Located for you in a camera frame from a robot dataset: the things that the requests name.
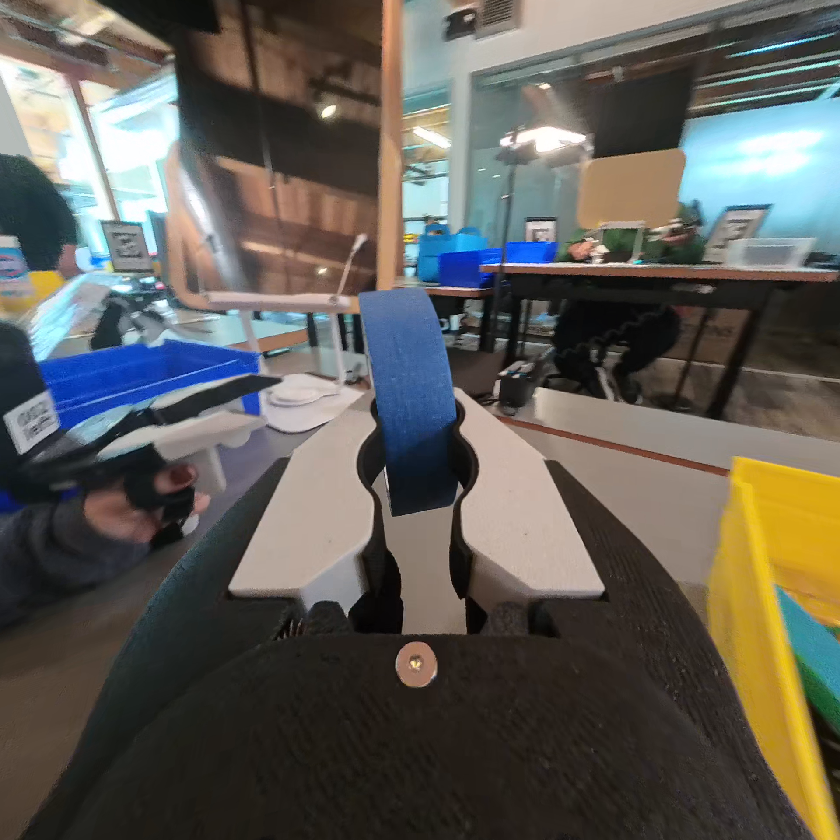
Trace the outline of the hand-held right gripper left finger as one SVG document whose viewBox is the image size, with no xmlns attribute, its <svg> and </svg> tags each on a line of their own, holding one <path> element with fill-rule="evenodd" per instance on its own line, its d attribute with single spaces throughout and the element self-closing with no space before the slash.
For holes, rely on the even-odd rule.
<svg viewBox="0 0 840 840">
<path fill-rule="evenodd" d="M 363 396 L 289 457 L 228 592 L 308 612 L 394 616 L 394 559 L 375 482 L 385 467 L 375 400 Z"/>
</svg>

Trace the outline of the wooden post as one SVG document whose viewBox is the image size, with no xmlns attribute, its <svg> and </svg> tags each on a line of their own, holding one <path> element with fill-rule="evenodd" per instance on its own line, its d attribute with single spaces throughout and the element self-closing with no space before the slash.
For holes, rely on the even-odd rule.
<svg viewBox="0 0 840 840">
<path fill-rule="evenodd" d="M 403 274 L 403 1 L 382 3 L 376 288 Z"/>
</svg>

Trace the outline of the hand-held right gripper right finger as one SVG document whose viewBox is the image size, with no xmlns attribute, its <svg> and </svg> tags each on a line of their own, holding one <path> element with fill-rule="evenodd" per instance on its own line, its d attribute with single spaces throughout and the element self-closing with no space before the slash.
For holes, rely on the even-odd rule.
<svg viewBox="0 0 840 840">
<path fill-rule="evenodd" d="M 605 585 L 546 459 L 462 389 L 455 455 L 465 455 L 450 574 L 476 604 L 596 601 Z"/>
</svg>

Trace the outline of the white wipes canister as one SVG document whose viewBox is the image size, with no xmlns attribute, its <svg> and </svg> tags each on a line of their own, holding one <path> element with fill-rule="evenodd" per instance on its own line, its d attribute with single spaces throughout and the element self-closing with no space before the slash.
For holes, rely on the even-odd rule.
<svg viewBox="0 0 840 840">
<path fill-rule="evenodd" d="M 1 312 L 19 317 L 35 305 L 28 263 L 15 236 L 1 234 Z"/>
</svg>

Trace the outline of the black wall device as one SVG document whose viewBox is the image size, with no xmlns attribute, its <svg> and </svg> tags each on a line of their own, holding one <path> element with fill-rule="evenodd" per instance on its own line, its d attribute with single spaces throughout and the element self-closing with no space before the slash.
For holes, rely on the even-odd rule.
<svg viewBox="0 0 840 840">
<path fill-rule="evenodd" d="M 480 20 L 480 2 L 447 1 L 448 11 L 444 17 L 443 37 L 451 42 L 475 35 Z"/>
</svg>

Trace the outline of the green blue sponge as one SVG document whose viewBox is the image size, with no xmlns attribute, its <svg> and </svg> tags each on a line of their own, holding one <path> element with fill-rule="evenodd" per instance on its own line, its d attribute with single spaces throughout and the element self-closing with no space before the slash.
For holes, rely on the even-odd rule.
<svg viewBox="0 0 840 840">
<path fill-rule="evenodd" d="M 776 586 L 775 593 L 805 698 L 838 736 L 838 641 L 785 590 Z"/>
</svg>

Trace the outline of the person's left hand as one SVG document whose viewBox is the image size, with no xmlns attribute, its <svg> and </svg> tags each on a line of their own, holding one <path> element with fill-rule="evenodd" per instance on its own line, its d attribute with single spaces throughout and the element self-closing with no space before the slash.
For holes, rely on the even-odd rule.
<svg viewBox="0 0 840 840">
<path fill-rule="evenodd" d="M 153 487 L 158 495 L 168 497 L 194 490 L 197 479 L 193 465 L 168 465 L 154 476 Z M 123 484 L 90 491 L 83 501 L 83 510 L 88 523 L 102 536 L 128 543 L 150 543 L 169 524 L 162 508 L 136 508 Z"/>
</svg>

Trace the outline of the blue tape roll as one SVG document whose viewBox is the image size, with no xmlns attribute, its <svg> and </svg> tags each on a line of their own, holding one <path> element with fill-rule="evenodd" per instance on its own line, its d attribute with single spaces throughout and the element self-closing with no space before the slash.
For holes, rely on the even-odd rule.
<svg viewBox="0 0 840 840">
<path fill-rule="evenodd" d="M 392 515 L 446 508 L 458 487 L 449 464 L 457 407 L 434 306 L 421 288 L 367 291 L 359 306 Z"/>
</svg>

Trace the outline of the person's left forearm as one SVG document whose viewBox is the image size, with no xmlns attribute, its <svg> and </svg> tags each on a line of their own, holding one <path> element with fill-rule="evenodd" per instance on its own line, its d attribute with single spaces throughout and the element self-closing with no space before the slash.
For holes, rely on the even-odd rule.
<svg viewBox="0 0 840 840">
<path fill-rule="evenodd" d="M 39 503 L 2 516 L 2 629 L 52 602 L 112 580 L 149 552 L 150 542 L 102 536 L 85 517 L 84 499 Z"/>
</svg>

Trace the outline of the black battery charger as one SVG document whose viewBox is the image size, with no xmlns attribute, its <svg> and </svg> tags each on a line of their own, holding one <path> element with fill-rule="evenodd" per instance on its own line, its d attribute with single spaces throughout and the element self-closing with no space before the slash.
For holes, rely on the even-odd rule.
<svg viewBox="0 0 840 840">
<path fill-rule="evenodd" d="M 515 413 L 532 398 L 543 374 L 543 360 L 517 360 L 499 372 L 496 398 L 499 408 Z"/>
</svg>

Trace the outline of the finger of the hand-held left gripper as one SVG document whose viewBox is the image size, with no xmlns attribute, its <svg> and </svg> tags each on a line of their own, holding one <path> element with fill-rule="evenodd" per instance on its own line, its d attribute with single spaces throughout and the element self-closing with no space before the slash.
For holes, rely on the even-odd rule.
<svg viewBox="0 0 840 840">
<path fill-rule="evenodd" d="M 98 465 L 113 468 L 136 466 L 153 474 L 164 465 L 191 465 L 196 469 L 196 490 L 219 496 L 227 481 L 218 450 L 245 445 L 252 433 L 265 426 L 261 416 L 211 413 L 166 426 L 149 426 L 111 442 L 98 454 Z"/>
<path fill-rule="evenodd" d="M 214 412 L 282 383 L 282 377 L 266 374 L 242 374 L 223 380 L 195 385 L 185 393 L 156 397 L 134 410 L 141 426 L 171 426 Z"/>
</svg>

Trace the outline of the wall vent grille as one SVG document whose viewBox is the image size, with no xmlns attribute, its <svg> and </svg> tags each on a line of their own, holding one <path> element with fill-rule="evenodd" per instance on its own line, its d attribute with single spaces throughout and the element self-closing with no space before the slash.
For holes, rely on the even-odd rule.
<svg viewBox="0 0 840 840">
<path fill-rule="evenodd" d="M 520 28 L 522 1 L 479 1 L 475 37 L 501 35 Z"/>
</svg>

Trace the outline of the wooden work table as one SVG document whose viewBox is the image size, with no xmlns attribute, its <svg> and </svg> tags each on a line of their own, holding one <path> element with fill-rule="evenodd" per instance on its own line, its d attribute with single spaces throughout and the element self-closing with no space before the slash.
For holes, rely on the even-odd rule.
<svg viewBox="0 0 840 840">
<path fill-rule="evenodd" d="M 838 287 L 838 272 L 828 269 L 755 269 L 714 266 L 672 266 L 571 262 L 482 266 L 500 278 L 511 294 L 505 365 L 518 354 L 524 301 L 583 300 L 649 305 L 731 309 L 749 312 L 717 389 L 703 413 L 722 419 L 743 363 L 752 347 L 772 295 L 798 287 Z"/>
</svg>

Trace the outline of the yellow plastic bin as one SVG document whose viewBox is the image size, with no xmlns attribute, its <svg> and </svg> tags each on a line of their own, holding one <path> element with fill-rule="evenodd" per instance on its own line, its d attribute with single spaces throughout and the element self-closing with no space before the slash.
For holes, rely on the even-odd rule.
<svg viewBox="0 0 840 840">
<path fill-rule="evenodd" d="M 759 749 L 814 838 L 838 838 L 838 749 L 821 749 L 775 587 L 838 641 L 839 479 L 735 458 L 708 582 L 710 635 Z"/>
</svg>

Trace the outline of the beige rounded panel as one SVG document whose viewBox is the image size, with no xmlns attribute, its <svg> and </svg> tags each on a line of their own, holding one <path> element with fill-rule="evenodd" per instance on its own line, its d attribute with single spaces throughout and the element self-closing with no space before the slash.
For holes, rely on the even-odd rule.
<svg viewBox="0 0 840 840">
<path fill-rule="evenodd" d="M 679 214 L 679 187 L 686 167 L 681 149 L 625 154 L 581 163 L 576 222 L 659 228 Z"/>
</svg>

